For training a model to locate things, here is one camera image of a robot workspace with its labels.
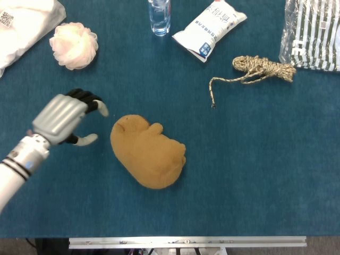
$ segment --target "plush bear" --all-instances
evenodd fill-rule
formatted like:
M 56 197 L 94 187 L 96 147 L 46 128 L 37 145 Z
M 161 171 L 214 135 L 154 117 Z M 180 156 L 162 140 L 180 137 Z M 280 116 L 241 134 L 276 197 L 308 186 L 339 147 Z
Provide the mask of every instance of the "plush bear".
M 185 164 L 185 145 L 162 134 L 159 123 L 150 125 L 139 115 L 120 118 L 111 132 L 118 160 L 143 186 L 163 189 L 173 184 Z

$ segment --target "black and white striped fabric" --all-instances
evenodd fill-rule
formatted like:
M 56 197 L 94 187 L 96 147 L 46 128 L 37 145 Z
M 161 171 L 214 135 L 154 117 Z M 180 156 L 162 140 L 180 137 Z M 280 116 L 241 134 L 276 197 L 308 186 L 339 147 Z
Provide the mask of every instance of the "black and white striped fabric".
M 340 71 L 340 0 L 296 0 L 291 64 Z

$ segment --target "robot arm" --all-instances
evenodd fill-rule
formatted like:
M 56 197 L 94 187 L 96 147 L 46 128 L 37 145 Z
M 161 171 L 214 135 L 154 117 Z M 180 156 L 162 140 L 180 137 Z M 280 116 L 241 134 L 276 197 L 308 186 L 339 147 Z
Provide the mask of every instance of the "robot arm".
M 88 91 L 74 89 L 66 95 L 57 95 L 33 121 L 34 134 L 24 137 L 0 162 L 0 213 L 16 191 L 48 157 L 49 147 L 60 143 L 85 146 L 98 135 L 78 137 L 72 132 L 81 119 L 94 110 L 104 117 L 108 109 L 102 100 Z

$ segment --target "hemp rope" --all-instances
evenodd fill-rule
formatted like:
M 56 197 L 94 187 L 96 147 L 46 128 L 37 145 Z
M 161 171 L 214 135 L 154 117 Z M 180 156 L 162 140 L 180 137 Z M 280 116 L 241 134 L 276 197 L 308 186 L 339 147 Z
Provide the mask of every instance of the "hemp rope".
M 213 94 L 213 81 L 235 82 L 241 81 L 242 84 L 252 84 L 262 81 L 268 77 L 277 76 L 285 81 L 293 82 L 293 75 L 296 73 L 296 69 L 290 64 L 281 64 L 272 62 L 267 58 L 259 58 L 259 56 L 240 56 L 233 60 L 233 66 L 236 70 L 246 72 L 245 76 L 237 79 L 224 79 L 219 77 L 213 77 L 209 82 L 209 91 L 211 97 L 211 107 L 215 108 L 215 99 Z M 253 76 L 260 76 L 260 78 L 247 81 L 248 78 Z

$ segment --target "white packet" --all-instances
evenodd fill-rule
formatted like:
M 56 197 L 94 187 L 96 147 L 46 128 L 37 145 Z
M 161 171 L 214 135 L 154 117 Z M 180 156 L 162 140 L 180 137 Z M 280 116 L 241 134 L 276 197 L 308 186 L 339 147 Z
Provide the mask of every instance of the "white packet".
M 184 30 L 173 38 L 202 62 L 206 62 L 216 43 L 247 16 L 235 11 L 224 0 L 215 0 Z
M 0 77 L 64 18 L 57 0 L 0 0 Z

